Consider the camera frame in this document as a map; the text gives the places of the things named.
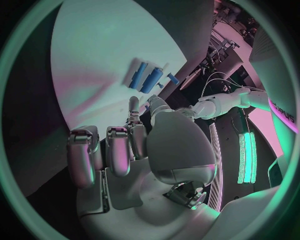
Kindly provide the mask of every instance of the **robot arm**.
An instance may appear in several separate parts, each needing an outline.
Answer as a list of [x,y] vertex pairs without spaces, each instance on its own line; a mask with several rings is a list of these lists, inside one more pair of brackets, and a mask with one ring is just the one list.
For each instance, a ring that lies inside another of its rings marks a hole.
[[232,93],[219,93],[201,97],[198,101],[195,106],[190,106],[194,119],[212,119],[226,114],[233,107],[249,108],[252,106],[270,111],[267,93],[250,91],[246,87],[238,88]]

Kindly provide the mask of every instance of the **blue object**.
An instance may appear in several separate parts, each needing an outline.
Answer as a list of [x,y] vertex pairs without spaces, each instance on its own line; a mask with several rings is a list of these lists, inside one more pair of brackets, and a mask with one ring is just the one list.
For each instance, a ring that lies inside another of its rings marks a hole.
[[162,85],[162,84],[160,84],[160,83],[158,83],[157,85],[158,85],[161,89],[164,88],[164,85]]
[[168,74],[168,78],[171,79],[171,81],[176,85],[179,84],[179,80],[176,77],[174,77],[171,73]]
[[145,68],[147,67],[147,63],[145,62],[142,62],[139,66],[139,69],[134,73],[133,77],[132,77],[132,82],[130,83],[129,87],[131,89],[136,89],[140,80],[141,80],[141,77],[142,77],[142,74],[145,70]]
[[140,91],[144,94],[148,94],[162,75],[163,72],[159,68],[154,68],[152,73],[146,78]]

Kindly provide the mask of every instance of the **green led strip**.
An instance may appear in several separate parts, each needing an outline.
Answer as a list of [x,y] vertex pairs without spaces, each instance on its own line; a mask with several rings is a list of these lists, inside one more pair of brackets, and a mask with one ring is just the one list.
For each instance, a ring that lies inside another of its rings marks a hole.
[[257,150],[254,133],[239,135],[239,172],[237,183],[252,183],[256,181]]

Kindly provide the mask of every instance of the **white table surface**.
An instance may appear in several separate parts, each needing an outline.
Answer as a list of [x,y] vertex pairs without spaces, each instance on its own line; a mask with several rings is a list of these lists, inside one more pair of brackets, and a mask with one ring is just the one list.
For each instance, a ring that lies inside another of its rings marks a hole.
[[175,75],[187,61],[167,31],[132,0],[62,4],[51,40],[51,71],[70,129],[95,125],[104,139],[108,126],[126,123],[131,96],[140,99],[143,110],[147,99],[162,91],[157,85],[148,94],[127,87],[136,58],[167,65],[159,80],[164,86],[167,75]]

